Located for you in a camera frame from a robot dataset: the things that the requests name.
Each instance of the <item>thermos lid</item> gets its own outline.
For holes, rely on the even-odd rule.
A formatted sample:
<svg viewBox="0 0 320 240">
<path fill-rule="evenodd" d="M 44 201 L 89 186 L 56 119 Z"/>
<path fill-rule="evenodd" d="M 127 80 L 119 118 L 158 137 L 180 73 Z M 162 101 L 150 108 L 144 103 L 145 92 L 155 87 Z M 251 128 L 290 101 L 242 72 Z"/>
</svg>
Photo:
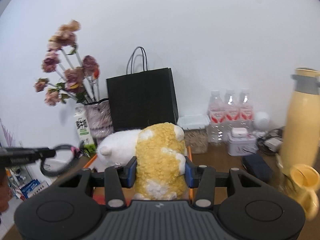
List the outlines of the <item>thermos lid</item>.
<svg viewBox="0 0 320 240">
<path fill-rule="evenodd" d="M 317 77 L 320 75 L 319 71 L 312 68 L 304 68 L 304 67 L 296 68 L 295 73 L 297 75 L 307 76 L 307 77 Z"/>
</svg>

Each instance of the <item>artificial flower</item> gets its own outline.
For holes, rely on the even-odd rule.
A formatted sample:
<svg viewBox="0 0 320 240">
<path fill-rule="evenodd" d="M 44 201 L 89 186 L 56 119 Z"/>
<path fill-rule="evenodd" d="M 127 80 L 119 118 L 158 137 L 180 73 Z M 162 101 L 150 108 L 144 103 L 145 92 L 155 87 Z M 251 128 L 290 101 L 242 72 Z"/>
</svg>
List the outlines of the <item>artificial flower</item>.
<svg viewBox="0 0 320 240">
<path fill-rule="evenodd" d="M 51 51 L 51 50 L 57 51 L 61 49 L 61 44 L 55 41 L 49 41 L 47 48 L 48 48 L 48 51 Z"/>
<path fill-rule="evenodd" d="M 93 72 L 93 78 L 94 78 L 94 79 L 98 79 L 99 76 L 100 76 L 100 70 L 99 70 L 99 68 L 97 67 L 97 68 L 95 69 L 95 71 Z"/>
<path fill-rule="evenodd" d="M 36 92 L 43 91 L 48 83 L 49 83 L 49 79 L 48 78 L 39 78 L 38 82 L 34 85 L 34 87 L 36 89 Z"/>
<path fill-rule="evenodd" d="M 58 102 L 60 102 L 59 91 L 54 89 L 48 89 L 45 94 L 44 102 L 49 106 L 55 106 Z"/>
<path fill-rule="evenodd" d="M 49 51 L 45 54 L 45 58 L 42 62 L 42 69 L 46 73 L 56 71 L 57 64 L 59 63 L 58 54 L 55 51 Z"/>
<path fill-rule="evenodd" d="M 71 20 L 69 24 L 63 24 L 59 28 L 60 31 L 71 31 L 71 32 L 78 31 L 79 29 L 80 29 L 80 23 L 75 20 Z"/>
<path fill-rule="evenodd" d="M 99 65 L 96 62 L 96 59 L 92 56 L 85 56 L 83 61 L 82 61 L 82 65 L 84 67 L 85 72 L 91 76 L 94 72 L 97 73 L 97 70 L 99 72 Z"/>
<path fill-rule="evenodd" d="M 82 67 L 76 67 L 75 69 L 67 69 L 64 71 L 64 75 L 66 76 L 66 79 L 67 79 L 68 91 L 78 92 L 82 90 L 83 79 L 85 77 L 84 70 Z"/>
<path fill-rule="evenodd" d="M 49 41 L 53 41 L 61 46 L 74 46 L 76 43 L 76 35 L 72 31 L 57 31 Z"/>
</svg>

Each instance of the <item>milk carton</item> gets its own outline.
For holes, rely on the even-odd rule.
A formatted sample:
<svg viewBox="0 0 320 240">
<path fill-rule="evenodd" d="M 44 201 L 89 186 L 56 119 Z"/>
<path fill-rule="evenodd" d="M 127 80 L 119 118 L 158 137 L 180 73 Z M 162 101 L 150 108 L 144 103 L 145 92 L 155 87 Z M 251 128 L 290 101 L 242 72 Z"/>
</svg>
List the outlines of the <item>milk carton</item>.
<svg viewBox="0 0 320 240">
<path fill-rule="evenodd" d="M 84 141 L 84 151 L 86 155 L 90 157 L 96 152 L 96 147 L 92 136 L 90 135 L 88 120 L 85 116 L 85 109 L 83 106 L 76 107 L 75 119 L 80 141 Z"/>
</svg>

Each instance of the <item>white round device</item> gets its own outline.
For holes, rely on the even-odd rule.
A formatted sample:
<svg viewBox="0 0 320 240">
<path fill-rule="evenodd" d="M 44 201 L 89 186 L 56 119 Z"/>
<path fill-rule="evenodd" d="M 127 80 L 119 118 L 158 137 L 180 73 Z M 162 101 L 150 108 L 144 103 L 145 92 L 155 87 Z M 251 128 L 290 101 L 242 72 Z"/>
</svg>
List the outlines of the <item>white round device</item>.
<svg viewBox="0 0 320 240">
<path fill-rule="evenodd" d="M 270 116 L 266 112 L 257 112 L 254 115 L 253 127 L 256 136 L 264 136 L 269 130 Z"/>
</svg>

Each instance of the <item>metal screw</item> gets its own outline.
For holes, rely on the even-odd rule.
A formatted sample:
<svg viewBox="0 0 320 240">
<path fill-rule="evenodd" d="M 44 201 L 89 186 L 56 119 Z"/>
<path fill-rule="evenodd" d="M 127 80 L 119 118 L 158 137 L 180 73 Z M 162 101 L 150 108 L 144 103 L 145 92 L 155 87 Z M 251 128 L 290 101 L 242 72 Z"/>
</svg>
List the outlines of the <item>metal screw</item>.
<svg viewBox="0 0 320 240">
<path fill-rule="evenodd" d="M 108 201 L 108 206 L 110 207 L 122 207 L 124 202 L 121 199 L 111 199 Z"/>
<path fill-rule="evenodd" d="M 209 206 L 211 206 L 211 201 L 207 200 L 207 199 L 198 199 L 196 201 L 196 205 L 198 207 L 209 207 Z"/>
</svg>

